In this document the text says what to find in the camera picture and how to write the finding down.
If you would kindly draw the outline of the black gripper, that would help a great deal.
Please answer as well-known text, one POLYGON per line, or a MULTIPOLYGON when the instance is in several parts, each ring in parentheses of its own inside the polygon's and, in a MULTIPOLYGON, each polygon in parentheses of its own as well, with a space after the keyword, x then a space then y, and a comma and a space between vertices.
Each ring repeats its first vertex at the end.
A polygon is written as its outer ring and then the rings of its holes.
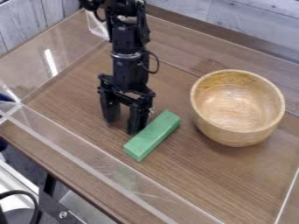
POLYGON ((101 85, 102 113, 107 123, 121 117, 121 102, 130 106, 127 133, 134 135, 147 124, 150 108, 155 92, 147 86, 150 70, 150 53, 113 53, 113 74, 102 73, 98 78, 101 85))

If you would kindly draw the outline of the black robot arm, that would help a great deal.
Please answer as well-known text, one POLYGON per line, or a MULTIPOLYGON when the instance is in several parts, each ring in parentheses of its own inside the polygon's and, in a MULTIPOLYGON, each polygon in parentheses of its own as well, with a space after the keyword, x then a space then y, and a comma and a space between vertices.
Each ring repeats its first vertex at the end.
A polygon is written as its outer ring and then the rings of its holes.
POLYGON ((79 0, 83 8, 97 20, 107 24, 109 42, 113 44, 113 74, 102 73, 101 107, 107 123, 121 117, 121 105, 130 107, 127 133, 138 133, 147 124, 154 106, 155 92, 149 88, 150 55, 146 45, 150 42, 150 28, 146 16, 146 0, 79 0))

